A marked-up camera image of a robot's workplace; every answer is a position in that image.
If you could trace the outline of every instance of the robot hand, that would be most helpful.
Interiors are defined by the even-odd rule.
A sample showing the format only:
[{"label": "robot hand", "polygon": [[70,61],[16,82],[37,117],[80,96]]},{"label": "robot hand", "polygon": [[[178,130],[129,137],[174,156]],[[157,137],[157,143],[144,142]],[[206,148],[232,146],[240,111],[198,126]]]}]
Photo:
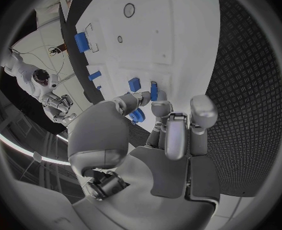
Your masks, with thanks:
[{"label": "robot hand", "polygon": [[5,72],[16,77],[18,85],[30,96],[43,104],[45,114],[55,123],[67,124],[76,114],[66,117],[73,105],[68,95],[57,96],[53,93],[58,86],[58,76],[49,75],[47,71],[34,65],[23,62],[23,58],[17,52],[8,51],[1,63]]}]

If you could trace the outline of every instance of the textured metal surface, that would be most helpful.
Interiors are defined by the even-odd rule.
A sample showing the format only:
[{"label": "textured metal surface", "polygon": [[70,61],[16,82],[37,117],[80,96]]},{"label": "textured metal surface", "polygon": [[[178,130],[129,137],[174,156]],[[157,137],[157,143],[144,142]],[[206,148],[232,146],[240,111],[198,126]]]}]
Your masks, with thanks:
[{"label": "textured metal surface", "polygon": [[[75,24],[91,1],[73,0],[67,22],[60,19],[74,71],[87,97],[97,103],[102,96],[87,80],[87,62],[74,40]],[[236,0],[219,1],[220,42],[207,90],[219,118],[208,130],[208,154],[217,167],[221,193],[251,197],[264,182],[279,148],[282,82],[274,53],[256,21]],[[127,122],[129,142],[143,146],[150,133]]]}]

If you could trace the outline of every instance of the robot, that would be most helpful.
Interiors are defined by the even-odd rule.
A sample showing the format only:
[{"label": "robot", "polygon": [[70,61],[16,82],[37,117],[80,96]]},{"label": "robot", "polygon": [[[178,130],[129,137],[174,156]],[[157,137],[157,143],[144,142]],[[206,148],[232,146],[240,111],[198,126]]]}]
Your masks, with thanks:
[{"label": "robot", "polygon": [[16,77],[18,85],[30,96],[42,103],[45,114],[54,123],[68,124],[76,117],[75,113],[66,116],[73,105],[69,95],[61,97],[53,90],[58,86],[58,76],[23,62],[19,53],[8,50],[1,66],[5,72]]},{"label": "robot", "polygon": [[156,121],[146,144],[127,154],[124,116],[149,102],[149,92],[100,102],[82,114],[69,135],[73,171],[92,177],[91,195],[75,205],[89,229],[200,230],[217,210],[219,180],[206,156],[207,129],[218,117],[215,104],[206,95],[193,97],[189,118],[174,112],[159,91],[151,103]]}]

